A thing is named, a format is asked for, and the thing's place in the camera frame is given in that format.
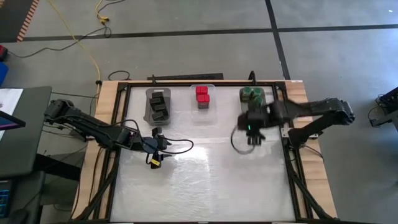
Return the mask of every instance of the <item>wooden table frame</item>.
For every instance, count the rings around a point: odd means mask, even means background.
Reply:
[[[96,107],[95,118],[107,123],[115,123],[124,119],[126,114],[125,104],[128,101],[129,88],[127,86],[190,86],[197,83],[212,83],[216,86],[245,86],[253,84],[270,85],[276,99],[290,99],[297,103],[307,102],[307,96],[302,81],[285,81],[285,80],[159,80],[156,83],[146,80],[136,81],[105,81],[101,87],[101,93]],[[301,128],[312,121],[312,118],[295,119],[291,125]],[[320,152],[317,140],[308,140],[307,145]],[[301,149],[295,154],[285,151],[285,161],[289,161],[290,157],[296,159],[293,161],[295,170],[299,177],[307,185],[308,190],[323,207],[323,209],[331,216],[336,216],[336,210],[331,197],[330,187],[326,176],[323,160],[311,151]],[[98,186],[102,183],[106,175],[111,170],[114,158],[118,159],[118,152],[110,152],[100,150],[96,142],[89,142],[85,162],[81,169],[80,191],[76,195],[75,213],[73,218],[79,214],[88,205],[90,200],[97,193]],[[109,219],[110,210],[113,200],[113,189],[116,180],[107,188],[103,194],[101,203],[96,207],[90,218],[93,219]],[[296,218],[310,218],[312,210],[309,209],[308,203],[304,200],[301,191],[297,186],[293,187],[289,178],[290,191],[292,194],[292,202],[294,204],[294,212]]]

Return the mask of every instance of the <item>blue object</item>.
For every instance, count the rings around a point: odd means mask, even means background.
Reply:
[[[2,62],[0,62],[0,86],[2,85],[4,80],[6,79],[7,72],[8,72],[7,65],[5,65]]]

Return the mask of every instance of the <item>table leg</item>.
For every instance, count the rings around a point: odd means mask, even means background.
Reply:
[[[42,170],[46,174],[57,175],[70,180],[80,181],[80,168],[52,159],[48,156],[36,154],[34,170]]]

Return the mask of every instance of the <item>paper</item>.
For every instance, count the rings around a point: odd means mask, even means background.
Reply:
[[[0,89],[0,110],[12,115],[23,91],[23,89]],[[0,140],[4,132],[0,131]]]

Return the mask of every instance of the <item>red block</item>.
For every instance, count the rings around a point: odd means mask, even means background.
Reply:
[[[197,86],[196,87],[196,94],[197,95],[205,95],[207,94],[207,86]]]
[[[197,101],[198,101],[198,108],[199,109],[209,108],[210,96],[208,94],[197,95]]]

